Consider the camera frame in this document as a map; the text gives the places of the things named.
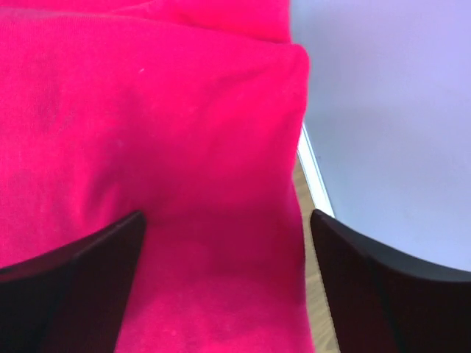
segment lavender wall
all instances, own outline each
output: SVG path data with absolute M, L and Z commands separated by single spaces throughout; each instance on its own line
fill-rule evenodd
M 471 270 L 471 1 L 291 1 L 336 217 Z

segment pink cushion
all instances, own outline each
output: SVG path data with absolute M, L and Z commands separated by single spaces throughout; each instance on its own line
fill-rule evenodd
M 82 2 L 0 8 L 0 266 L 143 210 L 117 352 L 311 353 L 287 3 Z

